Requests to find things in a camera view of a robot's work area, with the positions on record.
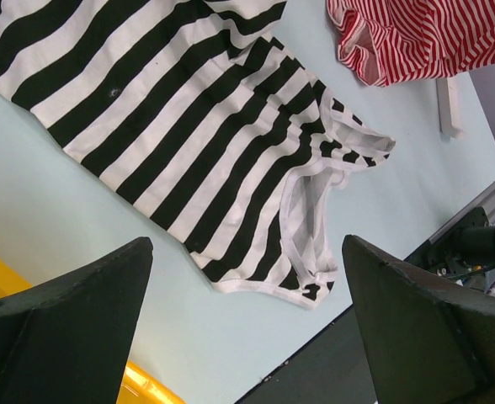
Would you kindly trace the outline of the black white striped tank top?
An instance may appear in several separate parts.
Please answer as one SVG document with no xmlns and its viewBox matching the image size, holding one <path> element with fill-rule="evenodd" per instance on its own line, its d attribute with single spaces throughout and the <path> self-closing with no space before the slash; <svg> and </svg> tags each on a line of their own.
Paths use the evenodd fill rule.
<svg viewBox="0 0 495 404">
<path fill-rule="evenodd" d="M 282 1 L 0 1 L 0 95 L 181 242 L 213 287 L 308 309 L 338 277 L 327 194 L 382 164 L 273 36 Z"/>
</svg>

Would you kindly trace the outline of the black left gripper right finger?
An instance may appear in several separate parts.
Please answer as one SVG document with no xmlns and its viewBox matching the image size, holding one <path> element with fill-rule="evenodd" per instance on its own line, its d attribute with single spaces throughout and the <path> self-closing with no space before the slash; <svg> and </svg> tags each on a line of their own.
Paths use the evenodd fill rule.
<svg viewBox="0 0 495 404">
<path fill-rule="evenodd" d="M 380 403 L 495 403 L 495 297 L 347 235 L 343 264 Z"/>
</svg>

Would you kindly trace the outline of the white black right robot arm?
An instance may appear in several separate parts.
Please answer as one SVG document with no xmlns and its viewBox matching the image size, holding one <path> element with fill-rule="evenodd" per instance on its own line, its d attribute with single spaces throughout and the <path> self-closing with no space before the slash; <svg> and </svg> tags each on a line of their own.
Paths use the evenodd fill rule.
<svg viewBox="0 0 495 404">
<path fill-rule="evenodd" d="M 495 297 L 465 280 L 495 269 L 482 208 L 406 260 L 361 237 L 345 273 L 381 403 L 495 403 Z"/>
</svg>

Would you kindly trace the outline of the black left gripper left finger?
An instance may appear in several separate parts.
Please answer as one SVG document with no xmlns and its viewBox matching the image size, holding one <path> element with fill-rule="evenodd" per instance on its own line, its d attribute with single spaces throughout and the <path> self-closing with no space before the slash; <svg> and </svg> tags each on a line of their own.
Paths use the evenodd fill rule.
<svg viewBox="0 0 495 404">
<path fill-rule="evenodd" d="M 147 237 L 0 299 L 0 403 L 114 403 L 152 269 Z"/>
</svg>

